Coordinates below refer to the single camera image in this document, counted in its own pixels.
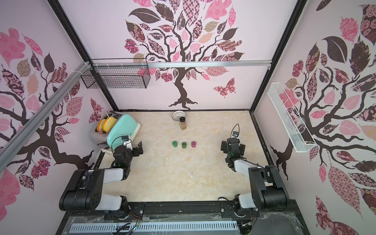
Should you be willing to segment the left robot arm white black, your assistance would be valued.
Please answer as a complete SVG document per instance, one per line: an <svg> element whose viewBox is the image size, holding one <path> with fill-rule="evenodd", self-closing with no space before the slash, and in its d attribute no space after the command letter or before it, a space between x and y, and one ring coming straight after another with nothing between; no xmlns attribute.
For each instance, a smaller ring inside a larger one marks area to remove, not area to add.
<svg viewBox="0 0 376 235"><path fill-rule="evenodd" d="M113 151L114 161L110 168L76 170L68 182L60 200L59 208L67 212L130 211L125 196L104 194L103 185L124 181L131 171L134 157L144 153L143 143L133 148L131 140L122 136L122 144Z"/></svg>

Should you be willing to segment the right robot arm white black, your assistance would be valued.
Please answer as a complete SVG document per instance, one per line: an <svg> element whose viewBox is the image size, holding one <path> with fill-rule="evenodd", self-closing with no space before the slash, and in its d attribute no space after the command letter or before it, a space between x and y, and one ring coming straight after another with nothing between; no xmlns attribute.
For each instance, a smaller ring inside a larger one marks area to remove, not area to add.
<svg viewBox="0 0 376 235"><path fill-rule="evenodd" d="M245 145L240 143L239 135L238 131L234 131L230 138L221 143L221 151L226 154L227 166L232 171L246 176L250 183L249 193L235 195L235 212L243 215L245 211L286 209L290 197L276 166L248 161L244 157Z"/></svg>

